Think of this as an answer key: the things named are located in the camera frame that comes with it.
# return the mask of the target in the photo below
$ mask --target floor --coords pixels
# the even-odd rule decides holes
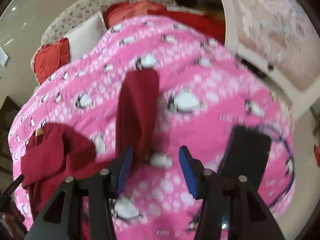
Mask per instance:
[[[7,95],[20,105],[30,98],[36,86],[30,59],[48,25],[76,1],[13,0],[1,16],[0,46],[11,60],[6,69],[0,66],[0,106]],[[313,145],[319,139],[312,135],[313,126],[310,112],[295,126],[296,193],[285,214],[278,219],[287,240],[298,235],[320,197],[320,168],[313,155]]]

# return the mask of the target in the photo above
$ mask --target penguin print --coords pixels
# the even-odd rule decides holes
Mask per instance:
[[[85,74],[87,73],[86,70],[80,70],[75,77],[81,77],[81,76],[84,76]]]
[[[132,42],[134,42],[134,41],[135,41],[134,36],[130,36],[130,37],[127,37],[127,38],[122,39],[122,40],[119,42],[119,46],[125,45],[125,44],[130,44],[130,43],[132,43]]]
[[[56,96],[56,98],[55,98],[55,100],[54,100],[54,102],[55,102],[55,103],[58,103],[58,102],[61,101],[61,99],[62,99],[62,95],[61,95],[60,93],[58,93],[57,96]]]
[[[196,59],[196,63],[199,64],[201,67],[209,68],[212,67],[210,59],[206,57],[199,57]]]
[[[211,51],[209,50],[209,48],[208,48],[203,42],[200,42],[200,48],[201,48],[204,52],[206,52],[206,53],[208,53],[208,54],[211,54]]]
[[[286,175],[293,174],[294,167],[293,167],[293,158],[292,157],[290,157],[289,160],[286,161],[285,169],[286,169],[286,172],[285,172]]]
[[[190,90],[183,89],[175,96],[170,95],[167,107],[173,113],[187,114],[199,109],[201,104],[202,102]]]
[[[82,95],[78,96],[77,101],[76,101],[77,108],[86,109],[90,106],[92,106],[92,101],[87,93],[83,93]]]
[[[138,57],[136,61],[136,69],[142,70],[144,68],[153,68],[157,60],[152,54],[147,54],[144,57]]]
[[[25,119],[26,114],[23,114],[23,116],[21,117],[20,121],[23,122],[23,120]]]
[[[98,135],[94,140],[93,144],[96,147],[96,154],[101,154],[106,152],[106,145],[104,143],[103,137]]]
[[[111,215],[123,221],[137,219],[141,215],[129,198],[122,196],[119,199],[110,199]]]
[[[56,77],[56,73],[53,73],[50,77],[49,77],[49,81],[52,81],[54,80]]]
[[[173,28],[175,29],[175,30],[188,30],[189,29],[189,27],[188,26],[185,26],[185,25],[183,25],[183,24],[177,24],[177,23],[175,23],[174,25],[173,25]]]
[[[44,103],[45,101],[47,101],[49,95],[44,95],[42,98],[41,98],[41,102]]]
[[[123,29],[122,24],[117,24],[111,28],[111,33],[119,33]]]
[[[69,77],[69,73],[65,71],[63,76],[62,76],[62,79],[66,80],[68,77]]]
[[[103,72],[108,72],[110,70],[113,70],[113,65],[112,64],[104,65]]]
[[[35,126],[35,121],[33,120],[33,118],[30,119],[30,126],[32,126],[32,127]]]
[[[215,38],[210,38],[210,39],[208,39],[208,45],[211,47],[215,47],[218,45],[218,42]]]
[[[244,102],[245,109],[248,114],[254,114],[257,117],[264,117],[264,111],[259,107],[259,105],[252,100],[245,100]]]
[[[175,37],[170,36],[170,35],[162,35],[161,40],[166,43],[170,43],[170,44],[176,44],[178,42]]]

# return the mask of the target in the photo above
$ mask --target pink blanket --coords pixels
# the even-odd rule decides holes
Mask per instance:
[[[214,39],[166,17],[140,16],[109,29],[81,59],[58,69],[22,107],[9,134],[13,176],[34,130],[44,122],[68,124],[90,138],[102,161],[115,156],[115,118],[121,83],[128,70],[154,67],[160,94],[154,149],[171,155],[173,167],[149,165],[131,174],[125,195],[141,216],[114,220],[119,240],[193,239],[187,231],[201,206],[188,193],[178,149],[217,171],[236,123],[274,138],[259,194],[280,216],[294,192],[292,129],[286,106]],[[28,195],[19,187],[17,207],[30,228]]]

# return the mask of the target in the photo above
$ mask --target orange cushion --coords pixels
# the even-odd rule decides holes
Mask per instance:
[[[40,84],[58,68],[69,63],[69,40],[62,38],[54,44],[46,44],[37,52],[34,71]]]

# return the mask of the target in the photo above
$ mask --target dark red towel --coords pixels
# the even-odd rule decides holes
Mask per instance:
[[[142,163],[152,146],[159,95],[154,69],[128,72],[119,94],[116,116],[116,156],[132,146],[134,162]]]
[[[226,24],[224,21],[217,19],[209,20],[205,15],[198,15],[189,12],[167,11],[166,9],[157,11],[148,10],[148,14],[170,17],[185,25],[191,26],[202,33],[205,33],[210,37],[214,37],[217,41],[224,44],[226,36]]]
[[[65,177],[83,179],[108,166],[108,162],[95,163],[94,144],[73,128],[57,123],[43,128],[44,135],[33,134],[21,158],[22,186],[29,193],[34,218]]]

